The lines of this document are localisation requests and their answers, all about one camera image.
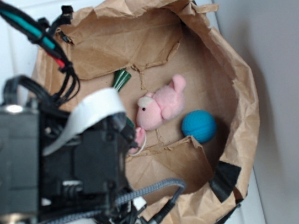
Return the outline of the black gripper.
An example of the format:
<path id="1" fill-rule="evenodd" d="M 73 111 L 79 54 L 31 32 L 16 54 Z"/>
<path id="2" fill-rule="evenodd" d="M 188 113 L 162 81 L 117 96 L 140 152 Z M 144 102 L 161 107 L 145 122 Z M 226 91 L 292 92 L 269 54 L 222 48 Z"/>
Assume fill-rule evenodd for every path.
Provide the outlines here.
<path id="1" fill-rule="evenodd" d="M 40 197 L 42 220 L 100 211 L 100 224 L 129 224 L 132 203 L 115 200 L 131 192 L 125 175 L 125 158 L 134 145 L 135 131 L 125 112 L 116 110 L 97 120 L 54 153 L 43 156 Z"/>

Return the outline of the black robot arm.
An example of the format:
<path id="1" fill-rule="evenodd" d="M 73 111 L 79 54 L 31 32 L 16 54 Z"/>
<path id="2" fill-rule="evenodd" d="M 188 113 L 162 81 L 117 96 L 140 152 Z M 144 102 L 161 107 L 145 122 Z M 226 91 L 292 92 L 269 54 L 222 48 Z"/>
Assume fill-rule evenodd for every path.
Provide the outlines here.
<path id="1" fill-rule="evenodd" d="M 39 106 L 0 106 L 0 224 L 126 217 L 125 157 L 134 144 L 111 87 L 87 96 L 61 119 Z"/>

